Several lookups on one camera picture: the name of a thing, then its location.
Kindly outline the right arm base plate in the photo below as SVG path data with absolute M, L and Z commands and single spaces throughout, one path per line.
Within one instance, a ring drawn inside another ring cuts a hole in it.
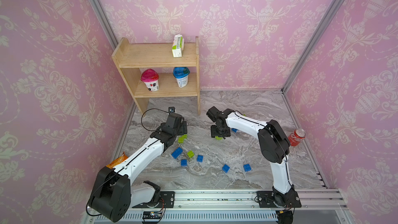
M 255 202 L 259 204 L 260 208 L 301 208 L 298 193 L 291 189 L 286 194 L 273 191 L 257 191 Z

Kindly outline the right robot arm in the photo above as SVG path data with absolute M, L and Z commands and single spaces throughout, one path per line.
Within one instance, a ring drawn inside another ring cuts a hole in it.
M 207 111 L 206 116 L 214 123 L 210 128 L 213 138 L 230 137 L 232 129 L 256 138 L 261 154 L 271 166 L 274 203 L 287 209 L 302 206 L 289 172 L 290 142 L 276 120 L 255 120 L 238 111 L 229 108 L 220 111 L 214 106 Z

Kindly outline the green lego pair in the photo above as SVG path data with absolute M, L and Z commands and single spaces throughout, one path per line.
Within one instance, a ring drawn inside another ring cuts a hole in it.
M 184 135 L 180 136 L 180 137 L 178 138 L 178 143 L 179 143 L 179 144 L 183 144 L 183 143 L 184 143 L 184 140 L 185 140 L 187 137 L 188 137 L 187 134 L 184 134 Z

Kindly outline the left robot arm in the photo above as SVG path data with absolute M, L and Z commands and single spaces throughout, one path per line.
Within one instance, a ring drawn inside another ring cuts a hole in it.
M 118 222 L 131 207 L 141 204 L 157 206 L 162 203 L 161 188 L 144 181 L 133 186 L 140 173 L 172 146 L 178 136 L 187 134 L 187 122 L 170 113 L 165 123 L 154 130 L 150 138 L 133 155 L 113 168 L 103 167 L 97 174 L 86 207 L 112 222 Z

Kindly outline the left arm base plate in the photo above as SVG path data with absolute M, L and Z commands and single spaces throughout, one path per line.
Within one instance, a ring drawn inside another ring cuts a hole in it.
M 160 191 L 158 196 L 155 195 L 150 202 L 131 206 L 131 208 L 173 208 L 174 200 L 174 191 Z

